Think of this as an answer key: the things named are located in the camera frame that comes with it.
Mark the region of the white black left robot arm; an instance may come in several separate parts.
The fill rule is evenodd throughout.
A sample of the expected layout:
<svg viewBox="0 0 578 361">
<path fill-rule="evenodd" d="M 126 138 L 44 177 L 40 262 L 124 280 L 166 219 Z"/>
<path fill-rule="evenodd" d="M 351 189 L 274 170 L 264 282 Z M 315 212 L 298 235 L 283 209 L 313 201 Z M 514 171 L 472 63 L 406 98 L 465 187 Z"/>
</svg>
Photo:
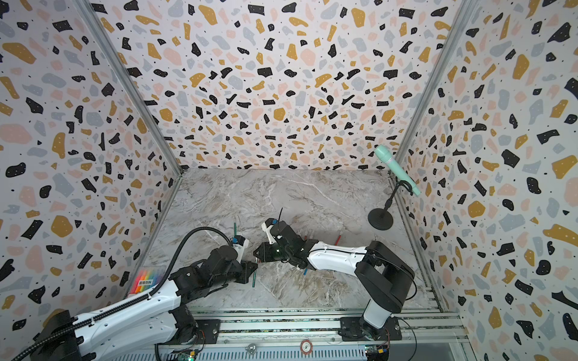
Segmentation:
<svg viewBox="0 0 578 361">
<path fill-rule="evenodd" d="M 149 345 L 206 344 L 218 322 L 205 326 L 188 305 L 223 290 L 247 284 L 257 263 L 242 261 L 238 248 L 215 248 L 206 260 L 165 275 L 152 289 L 78 316 L 52 317 L 20 360 L 108 360 Z"/>
</svg>

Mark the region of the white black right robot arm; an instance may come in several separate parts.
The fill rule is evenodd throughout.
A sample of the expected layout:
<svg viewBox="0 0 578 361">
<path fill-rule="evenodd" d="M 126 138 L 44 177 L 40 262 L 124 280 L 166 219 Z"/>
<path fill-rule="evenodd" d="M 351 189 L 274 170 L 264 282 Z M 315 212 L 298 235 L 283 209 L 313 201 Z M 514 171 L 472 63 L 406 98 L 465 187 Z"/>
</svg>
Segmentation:
<svg viewBox="0 0 578 361">
<path fill-rule="evenodd" d="M 269 218 L 261 224 L 267 241 L 254 256 L 262 263 L 282 262 L 303 270 L 341 272 L 355 276 L 370 295 L 361 326 L 382 329 L 408 299 L 415 272 L 382 242 L 347 248 L 316 239 L 302 239 L 284 221 Z"/>
</svg>

